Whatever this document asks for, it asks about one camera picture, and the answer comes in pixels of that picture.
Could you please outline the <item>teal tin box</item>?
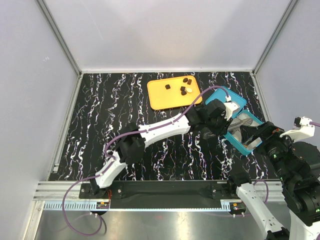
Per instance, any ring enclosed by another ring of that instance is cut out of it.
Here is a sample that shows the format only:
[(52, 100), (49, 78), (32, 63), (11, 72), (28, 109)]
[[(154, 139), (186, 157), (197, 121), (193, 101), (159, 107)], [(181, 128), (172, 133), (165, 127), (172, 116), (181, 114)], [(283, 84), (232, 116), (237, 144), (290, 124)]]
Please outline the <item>teal tin box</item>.
[[(250, 113), (248, 110), (241, 111), (235, 118), (237, 118), (240, 114), (246, 114), (249, 117), (251, 117), (254, 121), (256, 121), (259, 125), (262, 125), (263, 122), (259, 120), (257, 117), (255, 117), (252, 113)], [(242, 154), (242, 155), (249, 155), (253, 152), (253, 150), (247, 150), (242, 144), (237, 141), (227, 130), (227, 134), (224, 135), (224, 137)]]

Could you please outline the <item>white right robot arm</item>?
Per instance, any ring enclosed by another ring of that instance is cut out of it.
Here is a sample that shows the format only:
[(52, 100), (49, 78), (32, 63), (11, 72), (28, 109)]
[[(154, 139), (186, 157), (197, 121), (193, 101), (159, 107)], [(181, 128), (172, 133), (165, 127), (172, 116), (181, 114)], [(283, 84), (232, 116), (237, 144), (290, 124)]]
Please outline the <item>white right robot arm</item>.
[(240, 127), (242, 143), (270, 160), (289, 209), (290, 228), (286, 229), (257, 195), (248, 174), (229, 177), (228, 195), (242, 200), (265, 240), (320, 238), (320, 151), (304, 141), (314, 136), (319, 124), (296, 117), (294, 125), (288, 131), (270, 121)]

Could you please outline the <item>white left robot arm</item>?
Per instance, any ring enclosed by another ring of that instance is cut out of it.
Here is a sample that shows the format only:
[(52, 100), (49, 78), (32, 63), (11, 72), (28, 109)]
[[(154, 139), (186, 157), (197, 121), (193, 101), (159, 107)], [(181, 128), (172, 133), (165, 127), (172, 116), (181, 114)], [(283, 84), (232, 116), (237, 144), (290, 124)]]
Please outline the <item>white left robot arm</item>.
[(116, 176), (125, 167), (139, 162), (145, 149), (158, 141), (203, 129), (215, 136), (225, 135), (233, 120), (233, 112), (238, 108), (231, 100), (222, 102), (214, 99), (207, 105), (189, 106), (183, 113), (150, 125), (130, 123), (126, 132), (115, 138), (114, 151), (105, 155), (107, 162), (90, 179), (90, 192), (97, 198), (103, 198)]

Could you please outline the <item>white oval chocolate right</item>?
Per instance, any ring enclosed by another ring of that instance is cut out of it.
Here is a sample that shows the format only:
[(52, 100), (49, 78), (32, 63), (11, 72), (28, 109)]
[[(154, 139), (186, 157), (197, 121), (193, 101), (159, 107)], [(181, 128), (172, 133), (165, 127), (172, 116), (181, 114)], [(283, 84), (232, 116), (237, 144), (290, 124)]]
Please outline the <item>white oval chocolate right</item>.
[(193, 92), (193, 90), (191, 88), (186, 88), (185, 90), (186, 90), (187, 93), (192, 93)]

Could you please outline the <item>teal tin lid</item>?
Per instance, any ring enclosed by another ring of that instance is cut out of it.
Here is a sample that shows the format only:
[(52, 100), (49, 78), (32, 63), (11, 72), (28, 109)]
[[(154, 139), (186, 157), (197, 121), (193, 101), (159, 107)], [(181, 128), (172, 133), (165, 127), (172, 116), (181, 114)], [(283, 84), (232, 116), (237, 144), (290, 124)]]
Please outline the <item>teal tin lid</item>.
[[(236, 94), (232, 90), (226, 88), (223, 86), (224, 89), (228, 92), (228, 95), (231, 97), (231, 101), (235, 102), (238, 105), (238, 109), (233, 111), (232, 118), (234, 119), (243, 109), (244, 106), (247, 104), (247, 101), (241, 97), (240, 95)], [(227, 101), (226, 99), (227, 95), (224, 90), (221, 88), (218, 88), (210, 95), (210, 97), (205, 101), (205, 105), (208, 105), (211, 101), (218, 99), (222, 103), (225, 103)]]

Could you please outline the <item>orange plastic tray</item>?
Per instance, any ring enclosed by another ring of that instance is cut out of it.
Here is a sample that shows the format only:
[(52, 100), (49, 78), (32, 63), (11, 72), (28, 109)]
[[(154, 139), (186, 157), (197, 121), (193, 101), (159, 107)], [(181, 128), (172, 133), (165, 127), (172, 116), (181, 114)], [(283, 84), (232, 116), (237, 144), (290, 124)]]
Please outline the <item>orange plastic tray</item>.
[[(184, 78), (192, 80), (191, 85), (183, 82)], [(165, 85), (170, 85), (170, 89), (166, 89)], [(186, 88), (191, 88), (192, 92), (181, 95), (181, 87), (185, 87), (184, 91), (186, 91)], [(189, 106), (193, 101), (196, 101), (196, 104), (202, 102), (202, 97), (199, 96), (201, 91), (197, 80), (191, 75), (151, 80), (147, 83), (147, 91), (150, 106), (153, 110), (185, 107)]]

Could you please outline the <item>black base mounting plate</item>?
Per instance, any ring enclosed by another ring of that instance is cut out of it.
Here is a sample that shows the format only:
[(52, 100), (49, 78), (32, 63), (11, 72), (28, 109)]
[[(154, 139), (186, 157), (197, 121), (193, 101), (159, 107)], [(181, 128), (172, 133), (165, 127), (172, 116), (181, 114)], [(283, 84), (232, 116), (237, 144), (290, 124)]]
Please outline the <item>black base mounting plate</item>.
[(114, 181), (104, 189), (92, 189), (90, 183), (80, 186), (83, 200), (110, 200), (111, 209), (211, 209), (221, 202), (241, 200), (229, 193), (226, 181)]

